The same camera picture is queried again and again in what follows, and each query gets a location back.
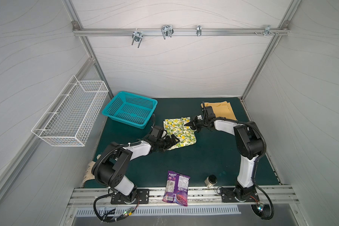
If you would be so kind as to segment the green floral skirt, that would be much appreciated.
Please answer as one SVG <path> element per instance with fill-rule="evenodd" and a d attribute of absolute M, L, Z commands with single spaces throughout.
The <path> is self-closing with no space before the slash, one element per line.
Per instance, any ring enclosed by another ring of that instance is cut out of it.
<path fill-rule="evenodd" d="M 192 130 L 189 126 L 185 126 L 185 124 L 187 124 L 188 122 L 190 122 L 190 117 L 164 120 L 163 125 L 167 133 L 170 136 L 174 135 L 176 138 L 179 139 L 179 143 L 175 144 L 168 150 L 187 147 L 190 145 L 194 145 L 197 142 L 195 131 Z"/>

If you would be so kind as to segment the yellow skirt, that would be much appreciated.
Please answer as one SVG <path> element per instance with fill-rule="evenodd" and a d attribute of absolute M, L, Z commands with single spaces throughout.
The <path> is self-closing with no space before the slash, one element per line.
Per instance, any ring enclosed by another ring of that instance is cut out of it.
<path fill-rule="evenodd" d="M 211 107 L 213 113 L 216 117 L 223 117 L 231 120 L 237 120 L 234 111 L 231 107 L 231 104 L 227 101 L 217 102 L 217 103 L 208 103 L 204 102 L 201 104 L 201 107 Z"/>

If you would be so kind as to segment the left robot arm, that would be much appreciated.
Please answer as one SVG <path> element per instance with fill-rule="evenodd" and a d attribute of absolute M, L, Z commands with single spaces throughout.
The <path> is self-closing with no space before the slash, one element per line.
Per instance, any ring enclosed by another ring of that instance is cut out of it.
<path fill-rule="evenodd" d="M 137 194 L 137 186 L 125 175 L 130 161 L 154 152 L 164 152 L 178 143 L 179 138 L 169 135 L 163 126 L 153 124 L 150 132 L 136 142 L 127 144 L 112 142 L 108 145 L 91 170 L 95 181 L 108 188 L 108 194 L 97 197 L 93 202 L 97 218 L 102 223 L 113 223 L 133 214 L 140 204 L 140 196 Z M 97 209 L 97 202 L 108 197 L 114 198 L 116 195 L 122 196 L 125 202 L 135 202 L 136 206 L 118 217 L 110 216 L 115 214 L 116 209 L 101 215 Z"/>

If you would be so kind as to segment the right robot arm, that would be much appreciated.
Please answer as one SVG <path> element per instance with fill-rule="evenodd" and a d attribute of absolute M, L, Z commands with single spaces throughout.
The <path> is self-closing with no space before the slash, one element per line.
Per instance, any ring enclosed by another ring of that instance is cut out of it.
<path fill-rule="evenodd" d="M 258 163 L 266 155 L 266 141 L 257 124 L 253 121 L 243 122 L 221 117 L 214 112 L 211 106 L 206 106 L 205 103 L 202 103 L 201 108 L 202 115 L 195 116 L 185 126 L 194 131 L 214 127 L 218 131 L 233 135 L 237 150 L 241 155 L 237 184 L 233 191 L 226 196 L 228 198 L 233 197 L 238 202 L 245 202 L 250 198 L 255 200 L 257 191 L 262 192 L 269 204 L 255 200 L 256 204 L 253 204 L 251 208 L 260 219 L 271 220 L 275 213 L 274 205 L 269 195 L 256 182 Z"/>

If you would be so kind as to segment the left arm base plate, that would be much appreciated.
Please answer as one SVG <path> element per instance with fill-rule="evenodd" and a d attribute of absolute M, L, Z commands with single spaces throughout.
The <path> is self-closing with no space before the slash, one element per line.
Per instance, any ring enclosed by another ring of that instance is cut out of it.
<path fill-rule="evenodd" d="M 117 193 L 111 198 L 112 205 L 118 204 L 148 204 L 149 203 L 149 189 L 135 189 L 128 196 L 122 193 Z"/>

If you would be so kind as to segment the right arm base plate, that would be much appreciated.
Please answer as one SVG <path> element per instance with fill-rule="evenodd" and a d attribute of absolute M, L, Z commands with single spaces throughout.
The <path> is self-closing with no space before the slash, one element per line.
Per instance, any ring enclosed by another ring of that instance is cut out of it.
<path fill-rule="evenodd" d="M 216 190 L 216 193 L 220 195 L 221 202 L 223 203 L 257 203 L 260 201 L 258 193 L 256 191 L 252 191 L 248 195 L 242 196 L 241 198 L 236 198 L 234 190 L 235 187 L 219 186 Z"/>

